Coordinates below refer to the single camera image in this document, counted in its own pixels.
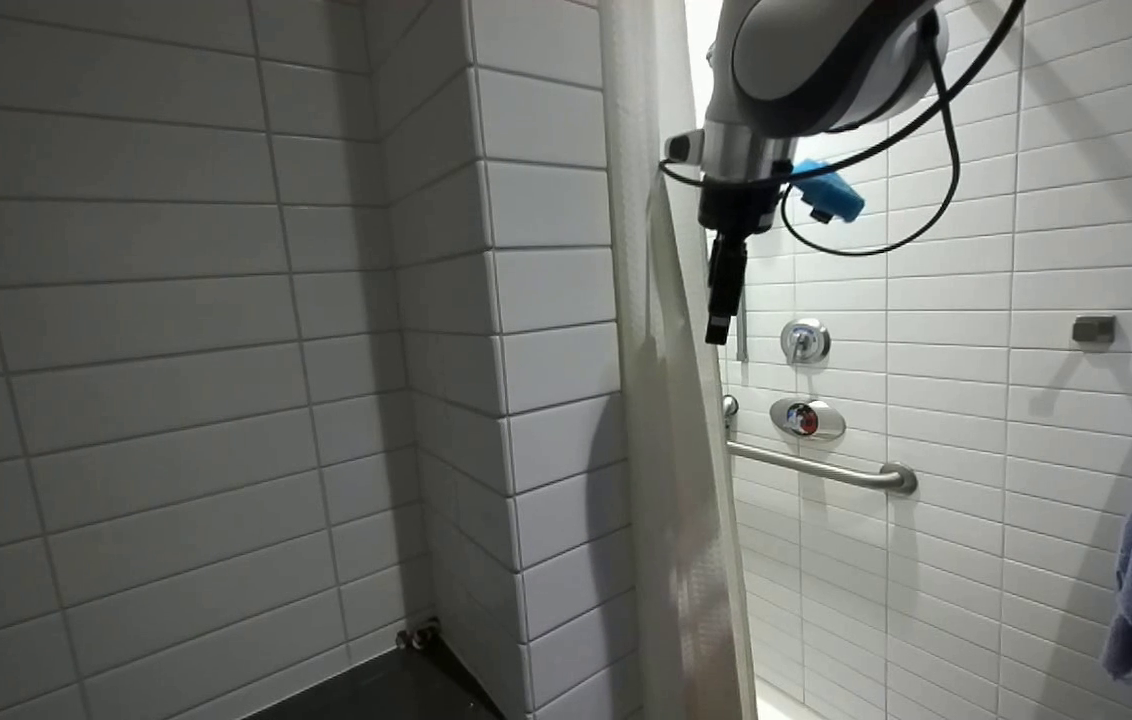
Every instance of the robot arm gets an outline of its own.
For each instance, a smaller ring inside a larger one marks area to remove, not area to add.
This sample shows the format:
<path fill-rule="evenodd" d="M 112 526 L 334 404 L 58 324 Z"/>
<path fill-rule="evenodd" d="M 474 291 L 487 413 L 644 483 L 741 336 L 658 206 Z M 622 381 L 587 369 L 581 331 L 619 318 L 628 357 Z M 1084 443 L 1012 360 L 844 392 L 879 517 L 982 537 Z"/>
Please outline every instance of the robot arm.
<path fill-rule="evenodd" d="M 724 0 L 700 130 L 700 223 L 716 232 L 707 344 L 727 339 L 747 246 L 773 228 L 800 136 L 913 107 L 944 53 L 935 0 Z"/>

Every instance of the white shower curtain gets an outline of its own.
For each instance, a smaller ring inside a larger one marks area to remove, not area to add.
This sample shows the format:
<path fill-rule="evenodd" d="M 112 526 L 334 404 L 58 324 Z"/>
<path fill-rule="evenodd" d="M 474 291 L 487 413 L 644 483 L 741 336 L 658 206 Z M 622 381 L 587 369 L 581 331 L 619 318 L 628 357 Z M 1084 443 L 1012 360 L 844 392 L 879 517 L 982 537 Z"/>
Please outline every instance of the white shower curtain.
<path fill-rule="evenodd" d="M 720 373 L 700 344 L 707 257 L 696 196 L 656 177 L 662 136 L 691 127 L 682 9 L 599 9 L 644 716 L 756 720 Z"/>

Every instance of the metal pipe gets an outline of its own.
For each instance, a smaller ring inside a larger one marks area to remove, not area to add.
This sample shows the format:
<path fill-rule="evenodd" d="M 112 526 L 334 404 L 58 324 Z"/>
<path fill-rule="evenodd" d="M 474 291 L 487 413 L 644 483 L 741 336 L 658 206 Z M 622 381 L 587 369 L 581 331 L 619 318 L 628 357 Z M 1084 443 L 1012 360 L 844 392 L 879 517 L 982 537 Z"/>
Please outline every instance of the metal pipe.
<path fill-rule="evenodd" d="M 902 491 L 902 494 L 919 487 L 915 467 L 902 467 L 902 465 L 883 465 L 879 470 L 856 470 L 856 467 L 837 467 L 837 465 L 821 465 L 804 456 L 782 456 L 782 453 L 756 446 L 756 443 L 727 443 L 727 453 L 761 459 L 761 465 L 808 470 L 808 474 L 828 474 L 828 479 L 856 483 L 856 487 L 883 487 L 883 491 Z"/>

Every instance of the shower floor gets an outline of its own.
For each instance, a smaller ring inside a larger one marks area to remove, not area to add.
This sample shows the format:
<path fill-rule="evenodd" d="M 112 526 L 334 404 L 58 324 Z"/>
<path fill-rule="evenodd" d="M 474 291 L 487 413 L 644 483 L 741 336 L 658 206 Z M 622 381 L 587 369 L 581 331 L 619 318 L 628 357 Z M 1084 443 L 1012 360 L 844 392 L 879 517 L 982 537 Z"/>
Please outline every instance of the shower floor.
<path fill-rule="evenodd" d="M 452 655 L 391 652 L 250 720 L 498 720 Z"/>

